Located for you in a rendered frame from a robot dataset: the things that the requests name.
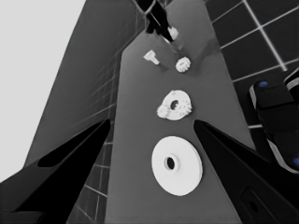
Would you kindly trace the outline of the dark robot body block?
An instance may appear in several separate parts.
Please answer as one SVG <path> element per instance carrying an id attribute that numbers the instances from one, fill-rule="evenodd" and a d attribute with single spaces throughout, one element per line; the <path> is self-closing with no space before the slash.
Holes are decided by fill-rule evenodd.
<path id="1" fill-rule="evenodd" d="M 277 163 L 299 175 L 299 66 L 285 77 L 257 80 L 249 98 Z"/>

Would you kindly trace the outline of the small white T-shaped piece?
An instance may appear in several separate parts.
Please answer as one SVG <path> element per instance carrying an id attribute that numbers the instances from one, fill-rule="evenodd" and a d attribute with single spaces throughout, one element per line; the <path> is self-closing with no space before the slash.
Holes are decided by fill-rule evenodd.
<path id="1" fill-rule="evenodd" d="M 150 50 L 148 53 L 146 53 L 143 58 L 146 60 L 146 61 L 151 61 L 153 62 L 154 64 L 158 65 L 160 62 L 158 61 L 158 59 L 156 58 L 156 54 L 153 50 Z"/>

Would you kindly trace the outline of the large thick white disc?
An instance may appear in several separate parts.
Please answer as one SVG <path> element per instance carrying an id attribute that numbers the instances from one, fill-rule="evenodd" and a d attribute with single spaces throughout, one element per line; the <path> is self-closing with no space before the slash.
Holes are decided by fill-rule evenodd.
<path id="1" fill-rule="evenodd" d="M 203 163 L 196 148 L 177 136 L 161 139 L 151 154 L 151 169 L 162 189 L 185 196 L 197 188 L 203 176 Z"/>

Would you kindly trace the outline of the white round carrier with pins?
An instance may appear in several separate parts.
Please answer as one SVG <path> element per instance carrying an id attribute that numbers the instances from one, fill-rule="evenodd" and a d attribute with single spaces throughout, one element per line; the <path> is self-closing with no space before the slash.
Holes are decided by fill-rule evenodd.
<path id="1" fill-rule="evenodd" d="M 192 112 L 192 102 L 185 91 L 170 91 L 163 99 L 162 105 L 169 105 L 171 112 L 166 118 L 176 121 L 183 119 Z"/>

